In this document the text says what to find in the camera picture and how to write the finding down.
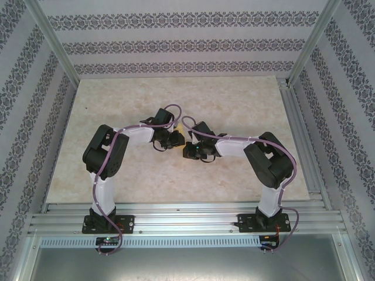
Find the aluminium frame post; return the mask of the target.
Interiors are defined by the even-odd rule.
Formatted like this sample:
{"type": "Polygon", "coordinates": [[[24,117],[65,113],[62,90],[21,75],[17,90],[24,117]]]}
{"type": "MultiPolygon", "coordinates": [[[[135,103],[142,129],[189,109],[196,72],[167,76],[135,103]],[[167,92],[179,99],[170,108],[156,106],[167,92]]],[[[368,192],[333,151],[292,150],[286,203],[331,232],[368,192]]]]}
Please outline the aluminium frame post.
{"type": "Polygon", "coordinates": [[[315,26],[313,27],[308,39],[306,40],[288,78],[286,79],[287,85],[289,87],[295,84],[296,80],[299,77],[299,74],[301,73],[304,65],[309,59],[309,56],[311,55],[313,49],[318,43],[320,37],[322,36],[326,26],[328,25],[331,17],[335,13],[339,4],[340,0],[327,0],[325,7],[319,15],[315,26]]]}
{"type": "Polygon", "coordinates": [[[47,40],[50,48],[55,53],[58,61],[62,65],[65,73],[67,74],[70,82],[72,83],[75,90],[78,89],[80,78],[74,68],[73,63],[69,59],[67,52],[65,51],[63,44],[59,40],[56,32],[54,31],[52,24],[44,13],[38,0],[23,0],[30,14],[42,31],[45,39],[47,40]]]}

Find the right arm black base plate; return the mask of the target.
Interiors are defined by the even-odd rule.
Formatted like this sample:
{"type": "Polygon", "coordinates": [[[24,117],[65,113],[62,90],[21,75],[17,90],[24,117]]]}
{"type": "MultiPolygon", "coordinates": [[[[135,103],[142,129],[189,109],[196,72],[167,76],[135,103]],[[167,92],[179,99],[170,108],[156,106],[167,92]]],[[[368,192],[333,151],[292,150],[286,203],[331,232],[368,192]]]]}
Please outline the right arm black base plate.
{"type": "Polygon", "coordinates": [[[238,214],[234,223],[239,232],[290,232],[291,225],[288,214],[280,213],[268,218],[261,214],[238,214]]]}

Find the grey metal sheet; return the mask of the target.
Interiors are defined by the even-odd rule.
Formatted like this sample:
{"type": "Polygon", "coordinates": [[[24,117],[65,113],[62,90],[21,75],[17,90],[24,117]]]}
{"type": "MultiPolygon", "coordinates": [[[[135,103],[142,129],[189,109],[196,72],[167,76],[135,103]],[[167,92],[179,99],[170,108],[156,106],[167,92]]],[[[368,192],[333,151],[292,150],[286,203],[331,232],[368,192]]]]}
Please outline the grey metal sheet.
{"type": "Polygon", "coordinates": [[[172,237],[128,237],[108,257],[94,241],[77,237],[26,240],[16,281],[365,281],[345,234],[294,235],[266,253],[249,236],[190,237],[174,248],[172,237]]]}

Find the long aluminium mounting rail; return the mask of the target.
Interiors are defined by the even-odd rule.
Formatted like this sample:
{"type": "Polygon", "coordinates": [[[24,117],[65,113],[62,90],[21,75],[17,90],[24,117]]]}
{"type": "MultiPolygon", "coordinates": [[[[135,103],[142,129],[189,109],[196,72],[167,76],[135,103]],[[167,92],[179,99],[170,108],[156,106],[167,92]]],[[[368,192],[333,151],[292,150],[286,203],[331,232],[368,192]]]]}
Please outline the long aluminium mounting rail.
{"type": "MultiPolygon", "coordinates": [[[[237,215],[253,213],[256,202],[214,203],[128,203],[117,204],[117,213],[134,215],[134,235],[181,236],[239,233],[237,215]]],[[[87,204],[48,204],[41,214],[33,214],[28,235],[41,237],[80,235],[87,204]]],[[[296,234],[347,233],[342,213],[327,210],[321,199],[284,203],[296,234]]]]}

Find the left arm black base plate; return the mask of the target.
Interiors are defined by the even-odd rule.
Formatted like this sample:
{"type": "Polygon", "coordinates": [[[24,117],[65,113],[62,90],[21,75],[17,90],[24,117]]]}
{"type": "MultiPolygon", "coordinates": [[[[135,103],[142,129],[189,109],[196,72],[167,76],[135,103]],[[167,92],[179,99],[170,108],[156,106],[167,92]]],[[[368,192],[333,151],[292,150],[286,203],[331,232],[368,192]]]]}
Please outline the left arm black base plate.
{"type": "MultiPolygon", "coordinates": [[[[113,223],[120,229],[123,234],[132,234],[134,231],[133,215],[115,215],[113,223]]],[[[87,215],[84,217],[81,232],[83,234],[117,234],[118,230],[103,216],[94,218],[87,215]]]]}

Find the aluminium side rail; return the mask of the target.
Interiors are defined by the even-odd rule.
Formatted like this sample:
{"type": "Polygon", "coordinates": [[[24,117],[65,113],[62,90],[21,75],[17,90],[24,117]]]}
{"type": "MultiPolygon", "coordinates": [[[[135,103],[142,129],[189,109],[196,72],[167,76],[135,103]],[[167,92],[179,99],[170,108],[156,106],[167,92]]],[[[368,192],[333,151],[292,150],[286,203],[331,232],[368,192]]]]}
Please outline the aluminium side rail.
{"type": "Polygon", "coordinates": [[[288,122],[291,127],[307,189],[311,194],[319,193],[325,208],[331,211],[333,210],[333,207],[329,201],[327,190],[318,167],[294,90],[287,84],[285,79],[278,79],[277,83],[284,103],[288,122]]]}

